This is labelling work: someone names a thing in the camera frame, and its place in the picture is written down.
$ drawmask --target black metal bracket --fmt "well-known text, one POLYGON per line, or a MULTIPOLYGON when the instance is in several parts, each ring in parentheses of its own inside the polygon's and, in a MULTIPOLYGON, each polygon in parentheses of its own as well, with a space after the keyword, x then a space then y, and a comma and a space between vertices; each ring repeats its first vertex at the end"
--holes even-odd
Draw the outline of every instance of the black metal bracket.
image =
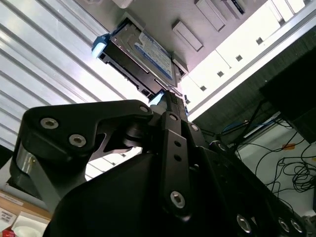
POLYGON ((218 236, 223 230, 240 237, 305 236, 297 215, 225 144, 208 147, 201 130, 187 121, 180 98, 167 91, 163 101, 159 114, 135 100, 24 114, 11 173, 35 186, 55 211, 44 236, 73 235, 74 229, 100 235, 91 226, 104 223, 116 236, 164 234, 163 228, 181 236, 218 236), (135 146, 142 154, 85 181, 90 160, 135 146), (91 210, 97 219, 87 217, 91 210))

